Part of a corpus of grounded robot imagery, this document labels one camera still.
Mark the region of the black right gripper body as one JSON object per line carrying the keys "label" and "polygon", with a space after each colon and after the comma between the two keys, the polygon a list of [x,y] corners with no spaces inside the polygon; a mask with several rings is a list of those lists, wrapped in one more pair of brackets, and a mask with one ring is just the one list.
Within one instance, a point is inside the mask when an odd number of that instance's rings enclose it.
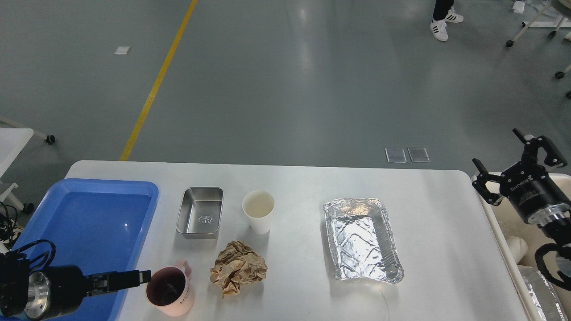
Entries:
{"label": "black right gripper body", "polygon": [[539,164],[517,162],[503,171],[502,196],[526,224],[549,224],[570,211],[569,197]]}

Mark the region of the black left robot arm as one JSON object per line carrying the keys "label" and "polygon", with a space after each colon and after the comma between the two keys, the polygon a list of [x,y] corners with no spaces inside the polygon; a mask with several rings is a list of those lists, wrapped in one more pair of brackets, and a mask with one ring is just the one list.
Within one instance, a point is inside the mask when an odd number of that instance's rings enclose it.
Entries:
{"label": "black left robot arm", "polygon": [[35,240],[1,255],[1,314],[30,321],[69,315],[84,298],[113,294],[151,282],[151,271],[104,272],[86,276],[76,265],[53,266],[56,246]]}

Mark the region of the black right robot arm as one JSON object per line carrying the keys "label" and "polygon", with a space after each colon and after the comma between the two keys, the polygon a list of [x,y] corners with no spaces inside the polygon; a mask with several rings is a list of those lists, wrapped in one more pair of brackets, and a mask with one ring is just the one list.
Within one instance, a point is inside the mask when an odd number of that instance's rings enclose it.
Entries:
{"label": "black right robot arm", "polygon": [[522,142],[518,162],[500,174],[490,173],[473,158],[477,175],[472,186],[492,206],[507,199],[525,224],[535,225],[551,243],[540,246],[534,259],[538,270],[549,282],[570,290],[570,199],[550,178],[550,167],[567,166],[567,160],[546,136],[524,135],[514,128]]}

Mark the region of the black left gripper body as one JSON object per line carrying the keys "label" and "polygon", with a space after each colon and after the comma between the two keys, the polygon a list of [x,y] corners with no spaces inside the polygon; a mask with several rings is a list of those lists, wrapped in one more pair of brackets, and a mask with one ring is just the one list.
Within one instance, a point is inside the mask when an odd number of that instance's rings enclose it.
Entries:
{"label": "black left gripper body", "polygon": [[45,320],[73,313],[87,293],[87,280],[74,265],[47,267],[31,273],[25,315]]}

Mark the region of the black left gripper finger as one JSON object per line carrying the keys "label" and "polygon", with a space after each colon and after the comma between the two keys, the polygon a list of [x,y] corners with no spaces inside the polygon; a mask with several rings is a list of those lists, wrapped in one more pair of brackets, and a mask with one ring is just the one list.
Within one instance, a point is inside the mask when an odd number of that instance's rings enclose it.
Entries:
{"label": "black left gripper finger", "polygon": [[105,272],[86,276],[91,288],[133,288],[151,282],[150,270],[128,272]]}
{"label": "black left gripper finger", "polygon": [[111,294],[141,285],[139,281],[95,281],[88,286],[87,297]]}

